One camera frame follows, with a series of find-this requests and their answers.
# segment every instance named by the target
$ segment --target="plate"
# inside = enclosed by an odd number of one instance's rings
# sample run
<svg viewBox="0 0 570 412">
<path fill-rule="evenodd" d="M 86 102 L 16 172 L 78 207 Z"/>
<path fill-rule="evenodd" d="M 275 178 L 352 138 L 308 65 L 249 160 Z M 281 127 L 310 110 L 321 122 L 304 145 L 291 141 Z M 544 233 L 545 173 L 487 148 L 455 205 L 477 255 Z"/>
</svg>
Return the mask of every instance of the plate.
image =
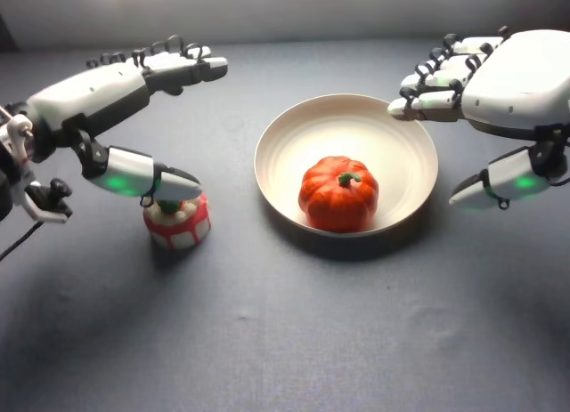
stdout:
<svg viewBox="0 0 570 412">
<path fill-rule="evenodd" d="M 404 221 L 436 184 L 437 153 L 417 121 L 398 121 L 388 102 L 356 94 L 314 98 L 286 110 L 256 148 L 257 184 L 269 204 L 299 227 L 330 237 L 363 237 Z M 366 230 L 334 233 L 308 225 L 298 205 L 305 172 L 321 158 L 362 161 L 379 184 L 378 210 Z"/>
</svg>

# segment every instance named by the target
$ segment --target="white robotic hand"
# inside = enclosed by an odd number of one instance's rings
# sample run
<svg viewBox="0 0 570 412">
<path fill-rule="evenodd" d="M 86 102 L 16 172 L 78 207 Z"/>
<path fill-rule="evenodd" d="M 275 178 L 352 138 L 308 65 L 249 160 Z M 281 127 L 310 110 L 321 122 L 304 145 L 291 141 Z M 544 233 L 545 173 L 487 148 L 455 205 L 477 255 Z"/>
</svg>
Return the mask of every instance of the white robotic hand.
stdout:
<svg viewBox="0 0 570 412">
<path fill-rule="evenodd" d="M 399 120 L 454 122 L 478 131 L 534 141 L 496 158 L 462 182 L 450 204 L 467 209 L 498 206 L 567 183 L 570 137 L 570 33 L 532 30 L 461 39 L 450 34 L 429 61 L 402 81 L 402 98 L 389 114 Z"/>
<path fill-rule="evenodd" d="M 95 137 L 145 108 L 155 92 L 177 96 L 185 86 L 224 77 L 227 60 L 172 36 L 134 51 L 129 59 L 105 53 L 87 67 L 25 102 L 0 107 L 0 221 L 12 205 L 23 206 L 36 221 L 68 220 L 71 211 L 63 199 L 70 188 L 61 180 L 43 187 L 29 167 L 29 160 L 41 163 L 58 148 L 75 151 L 88 181 L 140 197 L 142 206 L 155 199 L 183 201 L 200 195 L 194 176 L 137 151 L 103 147 Z"/>
</svg>

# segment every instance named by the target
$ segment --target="pumpkin stem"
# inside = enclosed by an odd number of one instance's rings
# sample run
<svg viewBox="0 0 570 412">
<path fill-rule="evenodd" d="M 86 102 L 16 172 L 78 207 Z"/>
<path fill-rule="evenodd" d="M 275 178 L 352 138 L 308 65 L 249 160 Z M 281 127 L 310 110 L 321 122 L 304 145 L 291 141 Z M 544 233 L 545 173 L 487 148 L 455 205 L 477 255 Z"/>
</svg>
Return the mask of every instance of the pumpkin stem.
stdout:
<svg viewBox="0 0 570 412">
<path fill-rule="evenodd" d="M 180 210 L 182 202 L 171 200 L 157 200 L 160 210 L 165 214 L 175 214 Z"/>
<path fill-rule="evenodd" d="M 354 179 L 357 182 L 360 182 L 360 176 L 358 176 L 357 174 L 351 174 L 349 172 L 340 174 L 340 176 L 338 177 L 338 185 L 340 185 L 341 187 L 348 187 L 350 186 L 350 180 Z"/>
</svg>

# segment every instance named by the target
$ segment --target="gray tablecloth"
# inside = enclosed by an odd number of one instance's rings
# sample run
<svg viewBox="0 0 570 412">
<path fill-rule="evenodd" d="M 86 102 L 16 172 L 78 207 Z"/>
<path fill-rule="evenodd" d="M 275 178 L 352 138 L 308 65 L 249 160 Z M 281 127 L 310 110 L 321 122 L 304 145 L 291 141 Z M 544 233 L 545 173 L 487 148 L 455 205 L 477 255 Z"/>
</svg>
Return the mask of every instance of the gray tablecloth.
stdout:
<svg viewBox="0 0 570 412">
<path fill-rule="evenodd" d="M 425 123 L 440 173 L 409 223 L 367 242 L 292 230 L 261 199 L 257 140 L 328 93 L 392 100 L 437 40 L 215 48 L 223 80 L 151 105 L 100 136 L 199 177 L 213 229 L 184 257 L 151 246 L 137 200 L 41 166 L 74 194 L 0 264 L 0 410 L 489 412 L 570 408 L 564 189 L 462 214 L 453 186 L 519 143 Z M 25 100 L 93 53 L 0 56 L 0 101 Z M 2 249 L 31 220 L 0 225 Z"/>
</svg>

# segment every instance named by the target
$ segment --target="wall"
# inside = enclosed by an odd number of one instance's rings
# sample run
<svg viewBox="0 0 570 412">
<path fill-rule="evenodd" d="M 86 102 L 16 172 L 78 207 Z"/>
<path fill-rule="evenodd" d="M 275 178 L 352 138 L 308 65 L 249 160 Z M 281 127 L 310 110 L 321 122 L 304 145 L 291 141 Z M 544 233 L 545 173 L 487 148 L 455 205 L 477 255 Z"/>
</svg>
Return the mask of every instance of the wall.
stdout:
<svg viewBox="0 0 570 412">
<path fill-rule="evenodd" d="M 25 50 L 208 44 L 564 28 L 570 0 L 0 0 Z"/>
</svg>

